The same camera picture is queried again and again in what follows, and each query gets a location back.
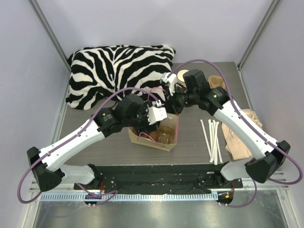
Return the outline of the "zebra print pillow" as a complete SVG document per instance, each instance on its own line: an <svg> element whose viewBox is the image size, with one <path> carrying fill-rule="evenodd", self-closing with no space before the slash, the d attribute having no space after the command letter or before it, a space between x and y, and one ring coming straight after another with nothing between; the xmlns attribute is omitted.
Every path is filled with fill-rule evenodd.
<svg viewBox="0 0 304 228"><path fill-rule="evenodd" d="M164 73L171 72L175 49L168 45L113 45L85 47L67 59L71 68L65 102L74 109L89 110L101 99L123 88L134 88L113 97L121 101L133 93L149 99L138 88L151 91L165 100L160 84Z"/></svg>

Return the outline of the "perforated metal rail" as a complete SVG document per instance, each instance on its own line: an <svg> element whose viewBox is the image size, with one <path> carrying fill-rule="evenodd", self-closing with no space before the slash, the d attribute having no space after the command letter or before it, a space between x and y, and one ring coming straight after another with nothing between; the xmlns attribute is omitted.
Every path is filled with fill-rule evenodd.
<svg viewBox="0 0 304 228"><path fill-rule="evenodd" d="M164 194L164 195L141 195L141 194L117 194L95 198L86 192L47 192L43 193L40 201L104 201L109 199L115 202L135 202L135 201L213 201L218 200L218 193L213 191L209 194Z"/></svg>

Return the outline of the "pink paper gift bag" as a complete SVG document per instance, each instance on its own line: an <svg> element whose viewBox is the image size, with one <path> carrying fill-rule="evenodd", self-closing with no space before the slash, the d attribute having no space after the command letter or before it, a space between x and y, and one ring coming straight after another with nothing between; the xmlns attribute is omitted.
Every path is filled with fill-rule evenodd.
<svg viewBox="0 0 304 228"><path fill-rule="evenodd" d="M167 118L160 122L158 130L151 133L138 132L134 128L128 129L130 141L160 150L171 151L178 141L179 116L167 114Z"/></svg>

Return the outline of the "stack of paper cups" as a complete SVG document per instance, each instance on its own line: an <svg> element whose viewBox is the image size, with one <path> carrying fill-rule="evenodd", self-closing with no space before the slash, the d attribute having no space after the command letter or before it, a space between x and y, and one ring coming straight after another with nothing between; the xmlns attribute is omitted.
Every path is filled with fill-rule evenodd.
<svg viewBox="0 0 304 228"><path fill-rule="evenodd" d="M177 73L177 84L176 84L176 87L178 88L179 91L181 92L184 92L185 89L187 88L186 87L186 83L185 83L185 80L183 78L183 75L185 73L187 73L188 70L184 69L184 70L180 70L178 73Z"/></svg>

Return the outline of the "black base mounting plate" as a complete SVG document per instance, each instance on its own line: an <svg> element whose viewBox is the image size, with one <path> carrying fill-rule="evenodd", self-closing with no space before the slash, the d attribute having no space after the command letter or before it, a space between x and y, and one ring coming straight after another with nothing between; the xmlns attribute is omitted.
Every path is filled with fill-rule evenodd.
<svg viewBox="0 0 304 228"><path fill-rule="evenodd" d="M97 166L100 179L85 185L87 190L117 190L119 194L204 194L212 189L240 189L241 179L226 180L222 165L120 165Z"/></svg>

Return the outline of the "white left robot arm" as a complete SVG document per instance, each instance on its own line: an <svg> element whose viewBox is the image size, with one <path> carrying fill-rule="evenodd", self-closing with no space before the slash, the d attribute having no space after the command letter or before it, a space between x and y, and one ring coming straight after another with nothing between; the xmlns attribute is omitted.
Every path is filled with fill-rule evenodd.
<svg viewBox="0 0 304 228"><path fill-rule="evenodd" d="M87 189L97 189L103 176L93 164L72 166L65 162L89 145L119 133L125 127L151 132L157 130L166 118L166 109L161 101L143 101L131 94L115 107L101 108L58 142L42 149L30 148L28 160L33 165L32 172L40 191L50 191L60 184L77 183Z"/></svg>

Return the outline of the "beige folded cloth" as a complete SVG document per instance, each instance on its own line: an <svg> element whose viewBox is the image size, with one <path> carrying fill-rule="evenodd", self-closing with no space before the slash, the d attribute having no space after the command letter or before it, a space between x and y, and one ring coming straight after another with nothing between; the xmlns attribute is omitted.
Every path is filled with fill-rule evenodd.
<svg viewBox="0 0 304 228"><path fill-rule="evenodd" d="M243 112L259 127L262 128L257 114L250 109L243 109ZM242 160L252 157L252 153L245 146L245 144L229 129L224 123L222 124L222 131L226 141L225 149L231 154L233 160Z"/></svg>

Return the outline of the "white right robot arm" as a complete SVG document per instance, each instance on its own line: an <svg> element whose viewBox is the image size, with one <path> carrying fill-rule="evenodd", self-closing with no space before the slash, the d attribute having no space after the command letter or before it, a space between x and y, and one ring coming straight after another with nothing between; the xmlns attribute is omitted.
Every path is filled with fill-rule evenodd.
<svg viewBox="0 0 304 228"><path fill-rule="evenodd" d="M277 141L258 127L237 105L229 99L222 87L210 88L204 73L194 69L183 75L185 90L177 86L177 76L171 73L162 75L160 82L165 89L167 110L181 113L183 108L197 105L201 110L225 124L246 145L252 159L226 163L214 176L217 186L224 188L232 180L250 177L264 183L283 164L289 153L290 144Z"/></svg>

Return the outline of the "brown cardboard cup carrier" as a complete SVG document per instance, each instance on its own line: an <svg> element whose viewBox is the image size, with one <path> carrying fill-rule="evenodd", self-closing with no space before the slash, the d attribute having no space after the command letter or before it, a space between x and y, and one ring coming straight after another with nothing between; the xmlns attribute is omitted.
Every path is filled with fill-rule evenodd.
<svg viewBox="0 0 304 228"><path fill-rule="evenodd" d="M150 133L150 136L158 143L174 143L175 131L167 126L160 126L157 131Z"/></svg>

